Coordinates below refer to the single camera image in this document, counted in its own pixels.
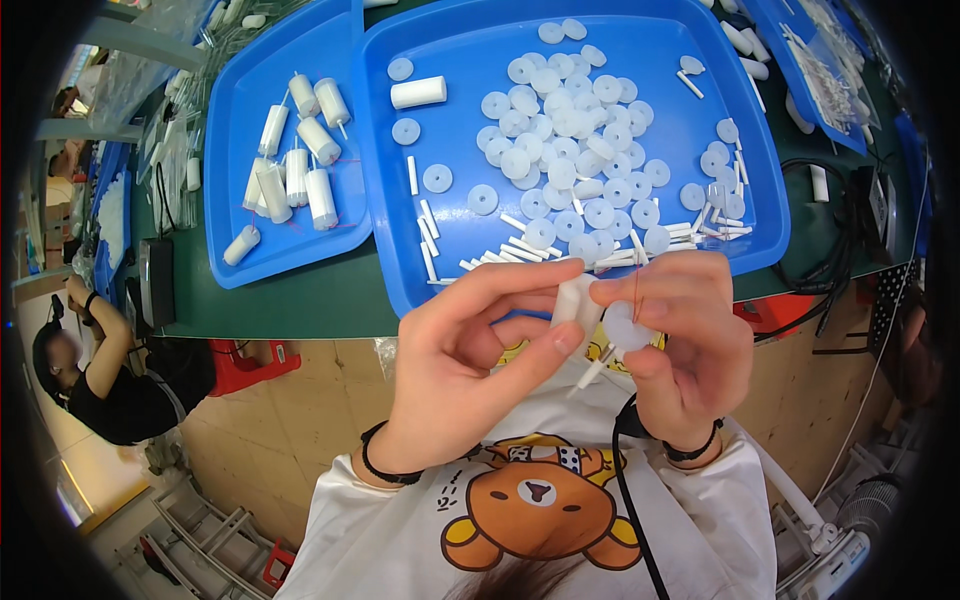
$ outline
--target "black bracelet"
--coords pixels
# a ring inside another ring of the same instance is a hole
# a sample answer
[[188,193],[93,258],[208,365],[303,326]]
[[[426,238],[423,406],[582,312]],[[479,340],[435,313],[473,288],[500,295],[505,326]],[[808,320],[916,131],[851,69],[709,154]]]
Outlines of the black bracelet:
[[370,444],[373,434],[379,431],[380,428],[386,424],[386,421],[379,422],[367,431],[360,434],[360,440],[363,442],[363,449],[360,454],[363,456],[364,467],[366,467],[367,470],[373,473],[378,479],[382,479],[387,483],[397,483],[404,486],[417,483],[420,480],[420,476],[423,475],[422,470],[414,473],[385,473],[377,470],[373,467],[373,465],[370,464],[370,459],[367,457],[367,446]]
[[713,444],[713,438],[717,435],[717,429],[723,427],[723,420],[717,419],[713,422],[713,431],[710,432],[710,439],[707,440],[707,443],[703,447],[690,452],[681,452],[680,450],[674,448],[667,442],[663,442],[663,449],[666,450],[666,457],[673,461],[674,463],[681,463],[683,461],[692,461],[700,458],[700,456],[707,451],[707,448]]

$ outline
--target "white wire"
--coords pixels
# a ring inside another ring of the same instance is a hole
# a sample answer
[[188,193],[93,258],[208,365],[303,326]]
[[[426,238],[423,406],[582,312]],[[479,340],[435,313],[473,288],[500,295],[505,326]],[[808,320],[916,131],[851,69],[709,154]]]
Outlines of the white wire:
[[824,489],[827,487],[827,483],[830,480],[830,476],[833,475],[833,471],[837,468],[837,464],[840,462],[840,458],[843,456],[844,451],[847,449],[847,444],[850,442],[850,437],[853,435],[853,430],[856,428],[856,424],[860,421],[860,415],[863,413],[863,407],[867,405],[867,398],[870,397],[870,391],[874,388],[874,380],[876,379],[876,371],[880,367],[880,359],[883,358],[883,351],[887,349],[887,342],[890,341],[890,334],[894,330],[894,319],[897,317],[897,309],[900,308],[900,297],[903,294],[903,287],[906,285],[906,280],[910,277],[910,268],[914,263],[914,252],[917,251],[917,235],[920,233],[920,217],[924,214],[924,196],[926,196],[926,184],[929,180],[929,171],[930,171],[930,159],[927,157],[925,170],[924,170],[924,191],[920,195],[920,210],[917,212],[917,225],[913,229],[913,245],[910,248],[910,262],[906,264],[906,269],[903,272],[903,279],[900,280],[900,288],[897,290],[897,301],[894,302],[893,314],[890,315],[890,323],[887,326],[887,334],[883,338],[883,345],[880,347],[880,352],[876,356],[876,364],[874,364],[874,371],[870,374],[870,383],[867,384],[867,391],[863,394],[863,399],[860,400],[860,407],[856,409],[856,417],[853,418],[853,423],[850,426],[850,431],[847,432],[847,437],[844,438],[843,443],[840,445],[840,451],[837,452],[837,456],[833,459],[833,465],[830,466],[830,471],[827,473],[827,477],[824,478],[823,485],[820,486],[820,490],[817,491],[817,495],[813,496],[813,504],[817,503],[817,500],[820,499],[820,494],[824,492]]

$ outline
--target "woman in black shirt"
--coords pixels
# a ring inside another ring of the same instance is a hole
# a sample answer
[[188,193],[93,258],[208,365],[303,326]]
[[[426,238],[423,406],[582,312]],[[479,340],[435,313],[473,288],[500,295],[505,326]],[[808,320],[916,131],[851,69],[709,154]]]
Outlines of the woman in black shirt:
[[127,320],[79,276],[67,279],[66,289],[69,308],[103,342],[81,371],[81,349],[55,318],[34,338],[36,377],[60,407],[100,437],[130,445],[161,435],[213,389],[216,374],[206,340],[148,338],[147,373],[134,376],[124,364],[133,341]]

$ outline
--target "green workbench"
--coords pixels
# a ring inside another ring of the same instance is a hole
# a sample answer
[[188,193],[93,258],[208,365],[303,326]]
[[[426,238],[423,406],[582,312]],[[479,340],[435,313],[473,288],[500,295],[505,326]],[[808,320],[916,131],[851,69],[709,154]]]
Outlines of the green workbench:
[[[431,0],[401,0],[398,4],[365,13],[366,26],[398,12],[427,4]],[[718,8],[718,17],[726,15]],[[784,107],[786,83],[776,63],[768,63],[770,79],[757,82],[767,107],[767,121],[777,145],[780,160],[797,156],[822,158],[836,165],[845,175],[851,169],[873,164],[872,156],[861,156],[837,146],[836,156],[828,138],[818,129],[804,135],[794,125]],[[909,179],[900,159],[900,142],[893,124],[898,109],[883,87],[876,66],[868,63],[863,79],[873,97],[882,131],[874,129],[878,156],[893,152],[887,161],[898,194],[898,231],[896,262],[910,258],[911,242],[917,209],[909,194]],[[158,96],[148,100],[157,103]],[[135,153],[132,166],[135,168]],[[829,204],[812,202],[813,190],[806,170],[785,178],[790,203],[792,228],[790,246],[782,259],[787,273],[800,275],[827,255],[836,239],[833,211],[837,209],[840,188],[829,178]],[[221,339],[317,339],[362,338],[396,335],[398,319],[387,299],[380,262],[373,236],[359,248],[340,256],[299,267],[248,285],[225,290],[213,279],[206,250],[204,215],[200,210],[198,225],[190,230],[175,231],[174,295],[177,322],[163,327],[164,335]],[[144,186],[135,186],[131,198],[131,233],[134,240],[155,236],[153,212],[146,201]],[[863,276],[882,269],[873,264],[865,252],[856,261],[854,274]],[[133,276],[134,268],[118,275]],[[761,269],[733,279],[736,300],[754,300],[775,296],[787,289],[770,269]]]

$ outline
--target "black cap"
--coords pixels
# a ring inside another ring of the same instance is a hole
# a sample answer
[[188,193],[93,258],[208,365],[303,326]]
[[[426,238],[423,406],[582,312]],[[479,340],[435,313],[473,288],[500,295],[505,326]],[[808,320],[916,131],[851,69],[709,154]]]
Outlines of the black cap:
[[36,372],[36,379],[40,382],[40,387],[43,388],[43,391],[49,394],[60,407],[64,404],[64,398],[62,396],[63,390],[60,388],[60,383],[57,381],[57,378],[50,372],[47,343],[60,335],[61,331],[63,331],[63,328],[60,326],[60,321],[54,319],[41,327],[34,338],[34,371]]

